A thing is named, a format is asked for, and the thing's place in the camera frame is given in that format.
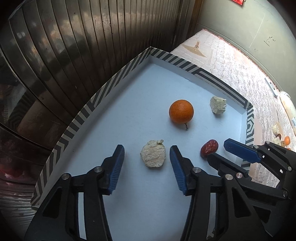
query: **white tray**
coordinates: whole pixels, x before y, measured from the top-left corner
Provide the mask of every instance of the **white tray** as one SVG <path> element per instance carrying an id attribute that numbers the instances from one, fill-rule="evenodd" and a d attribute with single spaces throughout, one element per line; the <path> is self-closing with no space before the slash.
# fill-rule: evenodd
<path id="1" fill-rule="evenodd" d="M 214 95 L 227 99 L 226 111 L 219 116 L 210 108 Z M 173 124 L 168 115 L 170 105 L 178 99 L 186 99 L 194 107 L 187 131 L 184 125 Z M 104 196 L 113 240 L 180 240 L 191 197 L 183 196 L 178 189 L 170 147 L 177 145 L 194 166 L 217 175 L 200 157 L 203 144 L 215 139 L 219 143 L 217 153 L 241 165 L 242 160 L 226 152 L 223 143 L 232 138 L 253 144 L 252 112 L 252 105 L 218 78 L 150 47 L 113 76 L 72 121 L 40 175 L 32 208 L 38 209 L 63 173 L 87 173 L 122 144 L 125 159 L 116 190 Z M 164 140 L 166 160 L 161 168 L 148 168 L 139 153 L 149 140 L 159 139 Z M 80 197 L 80 236 L 85 238 Z M 209 233 L 213 228 L 211 214 Z"/>

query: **gray wall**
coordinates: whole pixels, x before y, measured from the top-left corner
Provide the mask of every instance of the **gray wall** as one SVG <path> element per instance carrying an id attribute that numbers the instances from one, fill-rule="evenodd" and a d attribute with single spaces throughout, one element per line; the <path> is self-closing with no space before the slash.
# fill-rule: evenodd
<path id="1" fill-rule="evenodd" d="M 296 104 L 296 40 L 267 0 L 204 0 L 196 31 L 207 28 L 241 49 Z"/>

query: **stainless steel wall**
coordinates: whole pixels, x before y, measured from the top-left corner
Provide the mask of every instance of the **stainless steel wall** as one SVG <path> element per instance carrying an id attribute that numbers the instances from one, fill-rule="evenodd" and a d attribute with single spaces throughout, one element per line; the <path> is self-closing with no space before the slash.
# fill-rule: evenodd
<path id="1" fill-rule="evenodd" d="M 26 1 L 0 31 L 0 210 L 20 236 L 51 149 L 90 97 L 149 46 L 171 51 L 189 0 Z"/>

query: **blue gripper pad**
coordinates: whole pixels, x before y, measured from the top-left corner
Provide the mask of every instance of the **blue gripper pad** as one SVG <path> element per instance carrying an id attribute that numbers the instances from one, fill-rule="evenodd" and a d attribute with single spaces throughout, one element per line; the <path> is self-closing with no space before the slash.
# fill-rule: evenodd
<path id="1" fill-rule="evenodd" d="M 112 157 L 106 158 L 102 167 L 105 169 L 105 174 L 109 176 L 108 191 L 110 194 L 115 190 L 121 167 L 124 160 L 124 147 L 123 145 L 117 145 Z"/>
<path id="2" fill-rule="evenodd" d="M 180 164 L 180 158 L 182 158 L 182 155 L 177 148 L 177 146 L 171 146 L 170 148 L 170 162 L 173 166 L 173 170 L 175 173 L 175 177 L 178 183 L 179 190 L 183 192 L 185 195 L 187 192 L 187 185 L 186 185 L 186 176 L 183 172 L 183 169 Z"/>
<path id="3" fill-rule="evenodd" d="M 224 148 L 226 151 L 250 163 L 260 163 L 261 161 L 261 158 L 258 156 L 256 150 L 233 139 L 227 139 L 224 141 Z"/>

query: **black and white striped border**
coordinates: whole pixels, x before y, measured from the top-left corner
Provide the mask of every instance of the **black and white striped border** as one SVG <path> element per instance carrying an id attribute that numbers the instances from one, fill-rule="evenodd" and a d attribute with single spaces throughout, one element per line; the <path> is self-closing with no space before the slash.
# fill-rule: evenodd
<path id="1" fill-rule="evenodd" d="M 40 174 L 40 177 L 36 183 L 35 190 L 31 198 L 31 206 L 33 210 L 37 210 L 38 201 L 41 198 L 41 195 L 44 191 L 44 187 L 49 179 L 56 163 L 60 159 L 62 153 L 67 148 L 69 142 L 72 140 L 74 135 L 78 132 L 79 128 L 83 125 L 86 119 L 91 115 L 95 108 L 101 103 L 101 101 L 110 93 L 110 91 L 125 77 L 129 72 L 131 72 L 136 66 L 141 64 L 144 59 L 149 55 L 156 58 L 162 59 L 168 63 L 171 63 L 187 72 L 196 75 L 214 86 L 232 100 L 237 102 L 241 107 L 247 110 L 247 137 L 246 145 L 253 146 L 254 140 L 254 114 L 253 106 L 248 102 L 241 94 L 236 90 L 231 88 L 229 85 L 224 83 L 222 80 L 207 72 L 206 70 L 198 67 L 191 62 L 184 60 L 178 56 L 175 56 L 171 53 L 149 47 L 140 53 L 137 57 L 132 59 L 128 64 L 126 64 L 120 71 L 118 71 L 110 80 L 104 84 L 97 93 L 86 103 L 82 110 L 77 114 L 77 116 L 72 120 L 70 125 L 67 127 L 66 131 L 63 133 L 58 143 L 52 150 L 49 158 L 46 161 L 46 164 Z M 246 170 L 249 170 L 250 163 L 246 164 L 243 162 L 242 167 Z"/>

